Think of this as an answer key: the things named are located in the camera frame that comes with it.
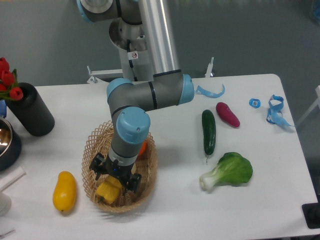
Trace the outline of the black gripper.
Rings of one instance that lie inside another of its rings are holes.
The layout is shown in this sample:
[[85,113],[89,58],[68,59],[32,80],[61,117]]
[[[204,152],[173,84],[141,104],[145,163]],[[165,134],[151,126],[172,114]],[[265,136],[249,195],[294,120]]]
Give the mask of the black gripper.
[[89,169],[95,172],[95,180],[98,180],[101,175],[110,175],[119,180],[124,185],[124,193],[130,192],[136,194],[140,186],[142,175],[139,173],[132,173],[134,164],[127,166],[119,165],[116,159],[111,160],[107,155],[106,160],[104,156],[98,152],[89,165]]

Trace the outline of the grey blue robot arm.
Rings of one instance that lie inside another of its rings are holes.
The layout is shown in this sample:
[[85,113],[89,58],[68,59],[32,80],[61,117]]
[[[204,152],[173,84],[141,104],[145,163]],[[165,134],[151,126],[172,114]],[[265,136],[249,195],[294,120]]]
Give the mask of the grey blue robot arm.
[[79,0],[88,22],[111,20],[109,37],[118,48],[122,77],[106,89],[114,134],[106,157],[90,164],[96,176],[110,175],[136,192],[141,175],[132,173],[151,125],[149,111],[188,103],[194,85],[178,64],[165,0]]

